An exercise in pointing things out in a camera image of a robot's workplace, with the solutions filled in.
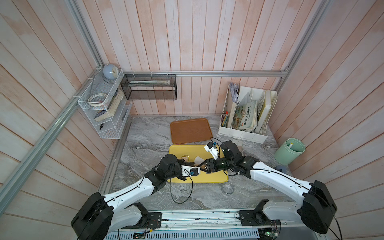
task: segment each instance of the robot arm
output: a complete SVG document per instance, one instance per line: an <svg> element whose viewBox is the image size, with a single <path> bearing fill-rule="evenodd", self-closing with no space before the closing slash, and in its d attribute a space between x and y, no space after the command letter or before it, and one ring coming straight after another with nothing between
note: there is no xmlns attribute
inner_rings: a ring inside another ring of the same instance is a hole
<svg viewBox="0 0 384 240"><path fill-rule="evenodd" d="M266 220L291 220L303 222L321 234L328 231L337 207L323 183L315 181L311 184L296 179L270 168L256 158L243 156L232 141L221 144L225 157L218 158L218 149L215 148L215 144L206 147L214 158L205 160L198 167L167 154L159 165L136 183L104 196L94 193L76 214L71 226L81 240L101 240L108 232L126 226L146 228L149 213L143 205L135 202L160 190L173 177L185 180L186 177L199 175L200 171L212 173L230 169L247 178L264 182L295 201L261 201L253 212L258 223L262 224Z"/></svg>
<svg viewBox="0 0 384 240"><path fill-rule="evenodd" d="M325 184L296 179L270 168L256 158L243 156L232 141L223 142L221 149L225 157L205 160L199 165L205 165L201 170L210 173L230 169L247 178L264 182L295 201L261 201L254 211L254 218L260 224L265 220L291 220L303 222L315 232L327 233L337 207Z"/></svg>

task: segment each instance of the book cover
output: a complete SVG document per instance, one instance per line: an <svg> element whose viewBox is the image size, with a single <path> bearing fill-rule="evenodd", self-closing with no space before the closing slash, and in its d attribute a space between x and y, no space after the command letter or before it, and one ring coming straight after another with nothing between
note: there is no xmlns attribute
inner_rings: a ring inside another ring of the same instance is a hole
<svg viewBox="0 0 384 240"><path fill-rule="evenodd" d="M265 100L260 111L257 127L255 129L256 133L260 132L263 123L267 120L267 115L269 113L269 109L271 109L271 106L271 91L265 91Z"/></svg>
<svg viewBox="0 0 384 240"><path fill-rule="evenodd" d="M94 118L95 121L98 122L106 118L112 117L115 114L118 108L118 105L123 97L124 97L124 93L121 90L117 89L109 103L108 109L106 111L105 110L98 111Z"/></svg>
<svg viewBox="0 0 384 240"><path fill-rule="evenodd" d="M232 128L253 129L257 124L257 101L238 106L233 117Z"/></svg>

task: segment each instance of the paper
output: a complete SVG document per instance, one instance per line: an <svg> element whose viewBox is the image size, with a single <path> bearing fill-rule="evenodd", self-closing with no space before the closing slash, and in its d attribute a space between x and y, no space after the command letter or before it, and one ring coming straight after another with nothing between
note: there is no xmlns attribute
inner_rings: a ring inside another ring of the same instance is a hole
<svg viewBox="0 0 384 240"><path fill-rule="evenodd" d="M257 100L257 116L260 115L260 111L263 109L263 103L265 99L265 91L263 91L263 94L260 96L260 98Z"/></svg>
<svg viewBox="0 0 384 240"><path fill-rule="evenodd" d="M235 83L230 83L229 84L229 90L231 92L232 96L232 102L236 103L239 95L237 94L239 91L239 85Z"/></svg>
<svg viewBox="0 0 384 240"><path fill-rule="evenodd" d="M204 159L202 159L202 158L199 157L199 156L195 157L195 166L198 166L198 165L201 164L202 162L204 162Z"/></svg>
<svg viewBox="0 0 384 240"><path fill-rule="evenodd" d="M259 119L258 119L258 125L255 128L255 132L260 132L262 129L262 126L265 121L268 121L267 117L269 114L269 110L271 109L271 91L265 91L265 100L262 105L262 109L260 111Z"/></svg>
<svg viewBox="0 0 384 240"><path fill-rule="evenodd" d="M246 105L247 103L250 103L252 100L252 90L246 93L241 101L237 102L238 106Z"/></svg>
<svg viewBox="0 0 384 240"><path fill-rule="evenodd" d="M255 125L257 125L257 101L236 108L232 123L233 129L253 129Z"/></svg>

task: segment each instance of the alarm clock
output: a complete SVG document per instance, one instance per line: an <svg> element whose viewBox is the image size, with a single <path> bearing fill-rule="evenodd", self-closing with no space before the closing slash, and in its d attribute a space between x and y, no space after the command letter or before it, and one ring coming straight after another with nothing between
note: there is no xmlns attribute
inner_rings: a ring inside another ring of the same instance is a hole
<svg viewBox="0 0 384 240"><path fill-rule="evenodd" d="M104 77L109 80L116 80L119 75L119 69L113 64L107 64L103 67Z"/></svg>

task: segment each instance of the mint green bin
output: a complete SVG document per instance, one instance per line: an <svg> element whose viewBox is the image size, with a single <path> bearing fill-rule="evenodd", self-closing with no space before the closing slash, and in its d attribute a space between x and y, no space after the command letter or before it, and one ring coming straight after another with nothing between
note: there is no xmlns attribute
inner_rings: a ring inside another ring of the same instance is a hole
<svg viewBox="0 0 384 240"><path fill-rule="evenodd" d="M290 164L305 151L305 145L299 139L288 138L275 152L275 159L282 165Z"/></svg>

